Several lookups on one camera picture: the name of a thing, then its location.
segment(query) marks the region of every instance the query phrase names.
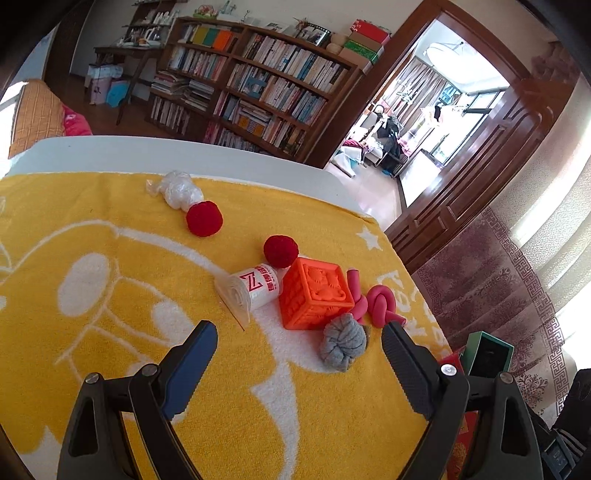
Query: textured toy block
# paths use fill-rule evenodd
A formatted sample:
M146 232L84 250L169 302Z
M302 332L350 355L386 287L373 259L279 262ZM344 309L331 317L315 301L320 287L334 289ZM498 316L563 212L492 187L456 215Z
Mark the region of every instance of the textured toy block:
M279 306L288 330L324 328L355 302L338 265L298 257L283 278Z

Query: window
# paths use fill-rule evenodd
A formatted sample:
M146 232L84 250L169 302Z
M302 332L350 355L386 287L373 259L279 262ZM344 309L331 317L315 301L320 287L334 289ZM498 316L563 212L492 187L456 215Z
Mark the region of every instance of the window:
M429 152L442 165L446 165L481 125L504 93L504 90L474 95L464 93L457 104L466 106L466 109L451 131L445 135L437 135L436 131L433 132L425 139L421 148Z
M453 85L448 83L441 92L441 95L437 98L435 104L453 105L456 101L461 101L464 95L465 94L463 94ZM423 139L430 138L431 140L433 140L432 137L433 127L427 123L425 116L421 115L420 118L415 122L415 124L404 135L403 139L405 142L407 142L407 148L410 151L415 151L419 145L423 146ZM438 143L439 140L441 140L441 138L434 140L433 145Z

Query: red letter z logo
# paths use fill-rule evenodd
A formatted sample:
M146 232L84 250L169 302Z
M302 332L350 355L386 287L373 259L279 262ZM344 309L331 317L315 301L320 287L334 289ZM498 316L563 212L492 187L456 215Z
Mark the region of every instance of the red letter z logo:
M248 280L248 291L253 291L262 287L262 283L256 281L254 272L247 273L246 275L240 275L240 278L243 280Z

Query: pink knotted rope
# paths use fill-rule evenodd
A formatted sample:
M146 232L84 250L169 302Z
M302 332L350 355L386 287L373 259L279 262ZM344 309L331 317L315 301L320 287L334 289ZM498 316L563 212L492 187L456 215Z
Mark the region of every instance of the pink knotted rope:
M351 269L347 270L347 283L349 290L353 296L355 306L349 311L353 318L361 323L361 318L368 311L368 300L365 295L361 293L361 283L359 282L359 270Z
M396 313L396 298L394 298L392 290L386 285L371 287L368 292L367 303L375 327L384 328L389 322L398 322L402 326L406 324L406 318Z

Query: tiled floor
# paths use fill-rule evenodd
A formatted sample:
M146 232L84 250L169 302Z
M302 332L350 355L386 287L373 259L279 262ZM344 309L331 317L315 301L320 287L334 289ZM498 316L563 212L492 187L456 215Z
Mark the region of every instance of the tiled floor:
M361 209L374 217L382 230L386 230L402 213L396 180L374 167L356 166L357 175L350 178L332 163L325 168L345 186Z
M407 206L410 206L422 194L424 189L436 181L439 172L439 167L436 167L423 152L418 152L415 155L400 174Z

